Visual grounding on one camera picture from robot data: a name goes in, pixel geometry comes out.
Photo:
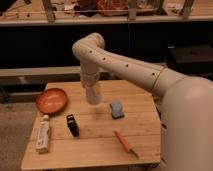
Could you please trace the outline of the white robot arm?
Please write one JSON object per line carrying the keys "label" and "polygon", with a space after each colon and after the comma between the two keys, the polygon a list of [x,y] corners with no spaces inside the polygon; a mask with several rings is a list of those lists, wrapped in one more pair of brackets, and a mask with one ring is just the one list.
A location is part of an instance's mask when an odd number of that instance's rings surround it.
{"label": "white robot arm", "polygon": [[104,38],[92,33],[72,46],[80,61],[87,101],[103,68],[161,100],[161,154],[157,171],[213,171],[213,81],[187,76],[156,64],[110,53]]}

